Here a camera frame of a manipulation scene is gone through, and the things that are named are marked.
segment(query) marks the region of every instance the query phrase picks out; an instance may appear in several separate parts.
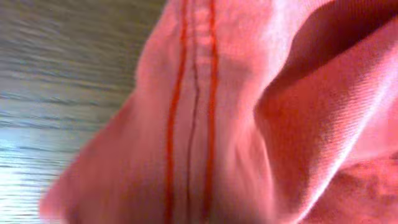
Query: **wooden surface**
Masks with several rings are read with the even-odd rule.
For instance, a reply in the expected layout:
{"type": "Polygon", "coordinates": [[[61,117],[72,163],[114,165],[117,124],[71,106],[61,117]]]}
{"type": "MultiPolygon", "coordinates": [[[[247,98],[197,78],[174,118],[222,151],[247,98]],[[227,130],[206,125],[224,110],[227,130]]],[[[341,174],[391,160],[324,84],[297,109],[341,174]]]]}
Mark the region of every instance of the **wooden surface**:
{"type": "Polygon", "coordinates": [[[0,0],[0,223],[37,201],[134,86],[164,0],[0,0]]]}

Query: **red garment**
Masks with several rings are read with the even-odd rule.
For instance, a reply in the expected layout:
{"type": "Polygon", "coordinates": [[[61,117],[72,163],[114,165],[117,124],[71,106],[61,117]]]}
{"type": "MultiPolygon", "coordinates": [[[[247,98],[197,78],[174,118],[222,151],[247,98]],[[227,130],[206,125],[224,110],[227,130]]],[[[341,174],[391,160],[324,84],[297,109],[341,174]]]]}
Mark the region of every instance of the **red garment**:
{"type": "Polygon", "coordinates": [[[41,202],[70,223],[398,223],[397,0],[170,0],[41,202]]]}

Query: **wooden floor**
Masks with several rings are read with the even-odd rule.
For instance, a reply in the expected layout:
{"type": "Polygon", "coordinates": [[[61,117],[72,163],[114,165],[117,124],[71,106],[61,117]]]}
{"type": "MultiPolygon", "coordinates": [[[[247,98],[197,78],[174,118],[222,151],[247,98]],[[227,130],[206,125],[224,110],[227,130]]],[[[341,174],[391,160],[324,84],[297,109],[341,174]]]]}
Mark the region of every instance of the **wooden floor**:
{"type": "Polygon", "coordinates": [[[40,223],[41,193],[119,109],[164,0],[0,0],[0,223],[40,223]]]}

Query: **dark seam line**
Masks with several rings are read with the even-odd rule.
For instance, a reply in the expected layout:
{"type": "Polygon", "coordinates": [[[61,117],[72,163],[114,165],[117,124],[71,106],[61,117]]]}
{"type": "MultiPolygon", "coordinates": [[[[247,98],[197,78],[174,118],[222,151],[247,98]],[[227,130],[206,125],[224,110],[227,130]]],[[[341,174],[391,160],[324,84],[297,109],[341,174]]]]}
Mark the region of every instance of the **dark seam line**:
{"type": "Polygon", "coordinates": [[[182,3],[182,30],[180,36],[180,66],[178,68],[177,82],[174,86],[173,98],[169,109],[169,120],[167,121],[167,145],[166,145],[166,185],[165,185],[165,224],[171,224],[174,209],[174,124],[177,106],[180,100],[182,79],[185,71],[187,57],[187,0],[182,3]]]}
{"type": "Polygon", "coordinates": [[[203,203],[203,221],[206,222],[210,218],[210,208],[213,200],[212,187],[213,187],[213,169],[215,159],[215,109],[216,109],[216,91],[218,86],[218,52],[216,43],[216,30],[215,30],[215,0],[210,1],[210,34],[211,34],[211,85],[210,97],[208,105],[208,153],[206,163],[206,176],[205,176],[205,194],[203,203]]]}
{"type": "Polygon", "coordinates": [[[195,30],[195,6],[196,0],[192,0],[192,10],[191,10],[191,18],[192,18],[192,70],[193,70],[193,77],[195,82],[195,102],[193,105],[193,114],[192,114],[192,128],[191,133],[188,140],[188,155],[187,155],[187,223],[191,223],[192,214],[192,201],[190,195],[190,171],[191,171],[191,156],[192,156],[192,144],[193,144],[193,137],[195,135],[196,130],[196,119],[197,119],[197,110],[198,110],[198,103],[199,103],[199,96],[200,96],[200,88],[198,83],[198,67],[197,67],[197,56],[196,56],[196,30],[195,30]]]}

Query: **wooden table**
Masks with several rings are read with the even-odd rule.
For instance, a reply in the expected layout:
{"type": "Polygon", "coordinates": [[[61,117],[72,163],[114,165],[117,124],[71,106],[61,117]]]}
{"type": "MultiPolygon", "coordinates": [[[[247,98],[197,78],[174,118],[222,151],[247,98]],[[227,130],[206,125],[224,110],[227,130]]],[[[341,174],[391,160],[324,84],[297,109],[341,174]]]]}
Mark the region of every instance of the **wooden table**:
{"type": "Polygon", "coordinates": [[[0,1],[0,223],[37,201],[134,86],[164,0],[0,1]]]}

